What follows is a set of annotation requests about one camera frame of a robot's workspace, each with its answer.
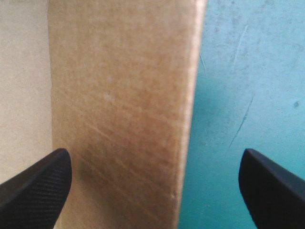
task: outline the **teal wall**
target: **teal wall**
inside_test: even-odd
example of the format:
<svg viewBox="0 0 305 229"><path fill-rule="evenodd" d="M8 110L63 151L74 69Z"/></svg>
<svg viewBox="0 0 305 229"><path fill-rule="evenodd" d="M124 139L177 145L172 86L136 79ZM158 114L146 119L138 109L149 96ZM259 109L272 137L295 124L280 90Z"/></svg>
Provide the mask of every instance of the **teal wall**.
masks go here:
<svg viewBox="0 0 305 229"><path fill-rule="evenodd" d="M305 1L210 0L180 229L254 229L239 193L255 148L305 178Z"/></svg>

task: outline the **cardboard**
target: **cardboard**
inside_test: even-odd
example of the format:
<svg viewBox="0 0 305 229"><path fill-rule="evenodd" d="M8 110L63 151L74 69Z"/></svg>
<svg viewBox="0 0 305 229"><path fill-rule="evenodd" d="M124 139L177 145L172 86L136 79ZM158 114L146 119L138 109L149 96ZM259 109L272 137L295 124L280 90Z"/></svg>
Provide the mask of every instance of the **cardboard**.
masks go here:
<svg viewBox="0 0 305 229"><path fill-rule="evenodd" d="M0 1L0 183L52 150L46 0Z"/></svg>
<svg viewBox="0 0 305 229"><path fill-rule="evenodd" d="M53 148L72 156L62 229L173 229L204 0L50 0Z"/></svg>

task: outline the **scratch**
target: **scratch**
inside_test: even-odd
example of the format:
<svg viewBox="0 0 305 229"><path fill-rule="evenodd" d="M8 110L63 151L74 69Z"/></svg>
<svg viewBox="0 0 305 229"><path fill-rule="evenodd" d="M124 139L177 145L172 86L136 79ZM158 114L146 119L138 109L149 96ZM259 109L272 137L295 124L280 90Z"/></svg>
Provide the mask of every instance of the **scratch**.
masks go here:
<svg viewBox="0 0 305 229"><path fill-rule="evenodd" d="M247 29L248 29L248 25L245 25L244 31L243 31L242 35L239 37L238 45L237 45L237 48L236 48L236 51L235 51L235 55L234 55L234 59L233 59L233 64L232 64L232 70L231 70L231 72L234 72L234 70L235 70L237 55L238 55L238 53L239 53L240 45L241 45L241 43L242 43L242 41L243 41L243 39L244 39L244 35L245 35L245 33L247 32Z"/></svg>
<svg viewBox="0 0 305 229"><path fill-rule="evenodd" d="M232 141L231 141L231 143L230 143L230 145L229 145L229 149L231 148L233 142L235 141L236 137L238 136L238 133L240 132L240 130L242 129L242 127L243 127L243 125L244 125L244 123L245 123L245 121L246 121L247 118L248 118L249 110L250 110L250 107L251 107L251 105L252 105L252 103L253 103L254 96L255 96L255 94L252 95L252 99L251 99L251 101L250 101L250 103L249 103L249 105L248 105L248 108L247 108L247 110L246 110L246 113L244 114L242 123L240 123L239 128L238 128L238 130L236 131L236 134L234 135L234 137L233 137L233 139L232 139Z"/></svg>
<svg viewBox="0 0 305 229"><path fill-rule="evenodd" d="M200 54L200 61L201 61L202 65L203 65L203 68L204 68L204 75L206 75L206 67L205 67L205 62L204 62L204 60L203 60L203 58L202 58L201 54Z"/></svg>

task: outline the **cream wall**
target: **cream wall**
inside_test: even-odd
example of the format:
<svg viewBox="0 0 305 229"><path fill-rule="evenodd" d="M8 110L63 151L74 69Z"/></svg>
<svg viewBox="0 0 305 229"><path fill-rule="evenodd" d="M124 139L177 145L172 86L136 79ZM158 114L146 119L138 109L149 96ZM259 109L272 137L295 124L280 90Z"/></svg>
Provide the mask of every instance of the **cream wall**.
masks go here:
<svg viewBox="0 0 305 229"><path fill-rule="evenodd" d="M0 0L0 182L52 149L46 0Z"/></svg>

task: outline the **black plastic tip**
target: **black plastic tip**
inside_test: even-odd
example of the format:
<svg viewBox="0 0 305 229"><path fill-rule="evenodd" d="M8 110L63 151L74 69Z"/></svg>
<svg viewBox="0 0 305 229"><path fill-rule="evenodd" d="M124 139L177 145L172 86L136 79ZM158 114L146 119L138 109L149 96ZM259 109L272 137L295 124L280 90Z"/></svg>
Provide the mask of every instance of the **black plastic tip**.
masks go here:
<svg viewBox="0 0 305 229"><path fill-rule="evenodd" d="M305 229L305 182L253 149L246 149L239 187L259 229Z"/></svg>
<svg viewBox="0 0 305 229"><path fill-rule="evenodd" d="M0 185L0 228L52 229L71 187L71 159L57 149Z"/></svg>

